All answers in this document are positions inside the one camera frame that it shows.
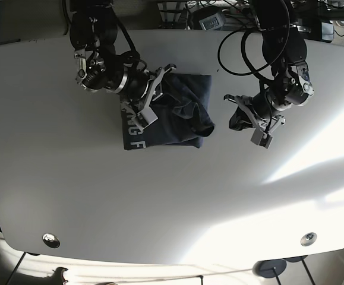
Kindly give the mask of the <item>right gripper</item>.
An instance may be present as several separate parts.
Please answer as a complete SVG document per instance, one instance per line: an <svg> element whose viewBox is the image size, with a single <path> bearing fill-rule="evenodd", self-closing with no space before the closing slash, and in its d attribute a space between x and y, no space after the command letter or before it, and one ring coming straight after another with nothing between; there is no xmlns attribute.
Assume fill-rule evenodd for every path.
<svg viewBox="0 0 344 285"><path fill-rule="evenodd" d="M146 97L149 94L151 84L160 74L165 74L176 69L175 64L168 64L160 68L160 72L130 72L129 82L125 83L121 91L121 111L135 114L135 122L139 127L148 127L158 117L150 107L145 107Z"/></svg>

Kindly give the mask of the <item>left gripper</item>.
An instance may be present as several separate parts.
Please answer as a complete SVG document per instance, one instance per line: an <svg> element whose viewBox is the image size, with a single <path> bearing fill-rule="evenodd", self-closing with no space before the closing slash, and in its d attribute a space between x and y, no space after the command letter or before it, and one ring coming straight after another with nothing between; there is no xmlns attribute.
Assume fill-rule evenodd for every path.
<svg viewBox="0 0 344 285"><path fill-rule="evenodd" d="M275 130L285 124L285 117L272 106L268 101L269 98L261 94L255 97L226 94L223 99L237 104L249 117L253 129L256 129L251 137L251 142L268 149Z"/></svg>

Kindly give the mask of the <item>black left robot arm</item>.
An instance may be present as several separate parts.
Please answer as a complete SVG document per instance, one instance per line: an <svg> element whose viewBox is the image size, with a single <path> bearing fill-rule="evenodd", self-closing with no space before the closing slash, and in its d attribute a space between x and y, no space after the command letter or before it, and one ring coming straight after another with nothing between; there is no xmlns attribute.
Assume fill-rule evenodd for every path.
<svg viewBox="0 0 344 285"><path fill-rule="evenodd" d="M229 121L234 131L253 129L251 142L269 148L273 131L285 124L281 114L292 106L303 106L314 95L306 62L307 46L297 28L298 20L290 1L250 1L256 28L247 28L241 39L241 56L249 74L259 81L253 97L227 94L224 99L237 105ZM272 78L261 75L246 54L248 36L259 31L262 54Z"/></svg>

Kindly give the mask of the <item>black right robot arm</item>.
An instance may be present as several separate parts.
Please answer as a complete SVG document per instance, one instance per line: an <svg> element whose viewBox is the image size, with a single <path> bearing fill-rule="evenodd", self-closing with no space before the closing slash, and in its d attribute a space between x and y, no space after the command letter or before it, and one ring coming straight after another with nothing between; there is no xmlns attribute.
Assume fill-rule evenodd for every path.
<svg viewBox="0 0 344 285"><path fill-rule="evenodd" d="M141 59L112 1L63 1L70 42L77 64L77 84L95 93L101 89L121 98L121 109L143 130L158 117L151 103L163 95L162 80L174 64L151 72Z"/></svg>

